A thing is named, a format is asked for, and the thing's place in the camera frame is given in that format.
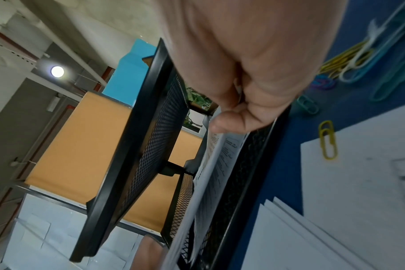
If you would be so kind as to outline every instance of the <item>yellow paper clip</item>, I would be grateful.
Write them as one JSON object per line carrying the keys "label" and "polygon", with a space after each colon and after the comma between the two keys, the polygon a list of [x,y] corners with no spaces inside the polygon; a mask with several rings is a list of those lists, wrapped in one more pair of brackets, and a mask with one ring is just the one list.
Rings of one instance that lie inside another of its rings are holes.
{"label": "yellow paper clip", "polygon": [[[333,128],[333,122],[330,120],[322,122],[318,126],[318,135],[320,136],[320,146],[321,149],[323,150],[324,158],[327,160],[335,159],[337,157],[337,145],[336,145],[335,130]],[[331,157],[327,155],[326,141],[324,138],[325,135],[328,135],[329,142],[333,147],[333,156]]]}

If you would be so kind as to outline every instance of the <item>blue desk mat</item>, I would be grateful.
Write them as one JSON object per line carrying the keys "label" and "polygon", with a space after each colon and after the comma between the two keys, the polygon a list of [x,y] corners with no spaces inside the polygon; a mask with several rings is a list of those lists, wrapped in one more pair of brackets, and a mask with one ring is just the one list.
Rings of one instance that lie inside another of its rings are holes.
{"label": "blue desk mat", "polygon": [[[330,59],[362,41],[367,35],[367,26],[371,19],[376,18],[377,24],[382,24],[401,3],[401,0],[351,0],[342,26],[326,59]],[[369,101],[373,87],[390,70],[392,63],[404,49],[405,37],[357,83],[348,85],[339,82],[332,90],[309,89],[305,91],[305,94],[320,107],[317,115],[308,115],[299,106],[293,104],[284,138],[253,206],[246,228],[229,265],[230,270],[241,269],[259,204],[263,204],[266,199],[272,201],[274,197],[278,197],[303,214],[300,145],[318,138],[318,125],[322,121],[333,121],[335,130],[339,131],[405,105],[405,82],[386,100],[377,103]],[[321,155],[321,149],[314,155]]]}

